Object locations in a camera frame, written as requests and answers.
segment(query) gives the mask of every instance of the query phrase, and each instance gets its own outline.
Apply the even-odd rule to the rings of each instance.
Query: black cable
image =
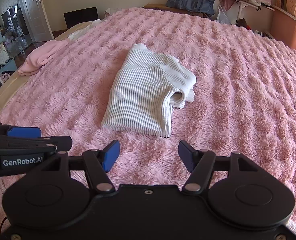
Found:
[[[4,222],[5,222],[7,219],[8,219],[8,218],[5,217],[5,218],[2,220],[2,222],[1,222],[1,225],[0,225],[0,235],[1,235],[2,226],[3,226]]]

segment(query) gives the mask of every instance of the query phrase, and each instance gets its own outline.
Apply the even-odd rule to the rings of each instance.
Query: bedspread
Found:
[[[195,101],[173,110],[170,138],[101,127],[109,90],[134,43],[175,56],[197,77]],[[218,155],[241,151],[296,196],[296,51],[242,27],[143,8],[117,12],[30,78],[0,122],[70,135],[69,155],[119,140],[109,173],[116,185],[183,185],[189,174],[177,147],[185,139]],[[82,173],[73,176],[85,181]]]

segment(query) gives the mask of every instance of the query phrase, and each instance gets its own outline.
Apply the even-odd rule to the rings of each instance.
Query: white ribbed sweater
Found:
[[[102,125],[169,137],[172,107],[194,100],[195,83],[175,57],[134,44],[115,77]]]

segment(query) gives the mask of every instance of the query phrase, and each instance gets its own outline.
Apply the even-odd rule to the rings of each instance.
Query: screw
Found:
[[[276,236],[276,240],[286,240],[287,237],[285,235],[278,235]]]
[[[145,190],[144,193],[147,194],[147,195],[151,195],[153,193],[153,191],[149,189],[149,190]]]
[[[110,191],[112,188],[113,186],[110,183],[99,183],[97,185],[97,189],[100,191]]]
[[[11,240],[21,240],[21,236],[19,236],[18,234],[13,234],[10,236]]]
[[[201,187],[197,183],[189,183],[185,186],[185,189],[188,191],[197,192],[201,189]]]

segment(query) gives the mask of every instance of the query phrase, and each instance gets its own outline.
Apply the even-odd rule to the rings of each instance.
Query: white door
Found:
[[[53,34],[44,10],[42,0],[19,0],[35,42],[53,40]]]

